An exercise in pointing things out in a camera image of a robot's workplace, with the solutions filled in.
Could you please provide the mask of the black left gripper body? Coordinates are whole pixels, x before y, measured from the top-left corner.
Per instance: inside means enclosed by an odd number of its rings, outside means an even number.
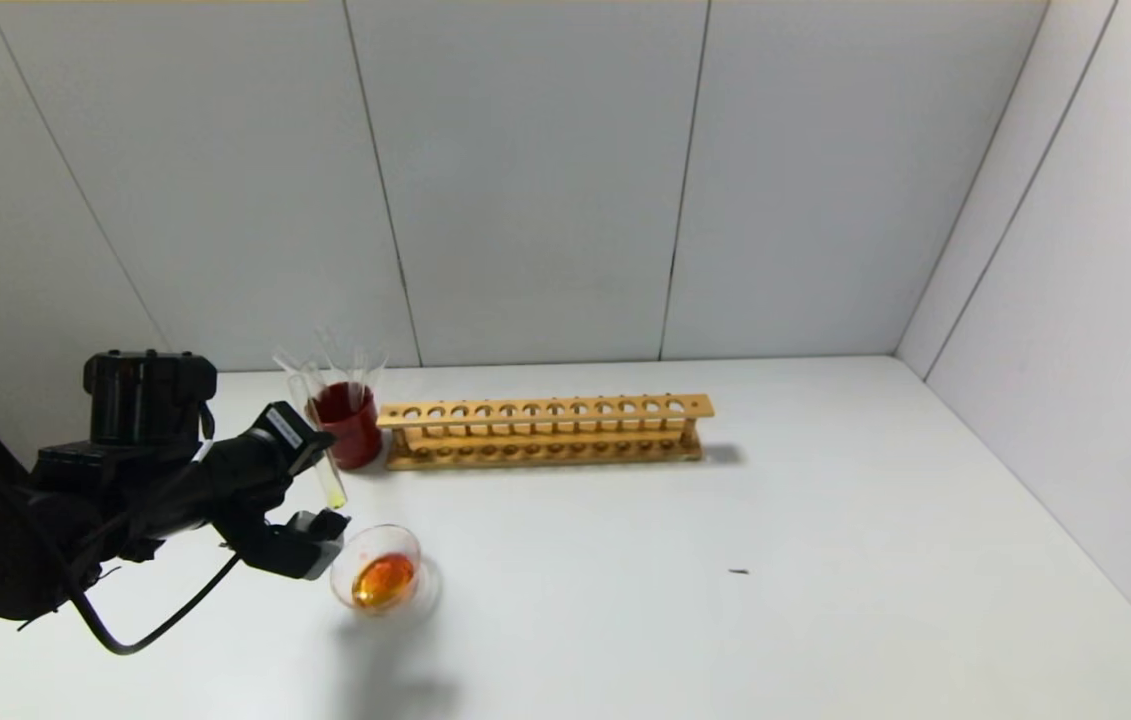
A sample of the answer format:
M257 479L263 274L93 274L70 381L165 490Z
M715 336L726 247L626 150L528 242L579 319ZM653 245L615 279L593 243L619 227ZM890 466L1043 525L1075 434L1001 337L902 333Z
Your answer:
M294 406L273 402L240 436L214 443L199 462L213 506L240 503L254 512L280 506L299 475L326 456L326 433Z

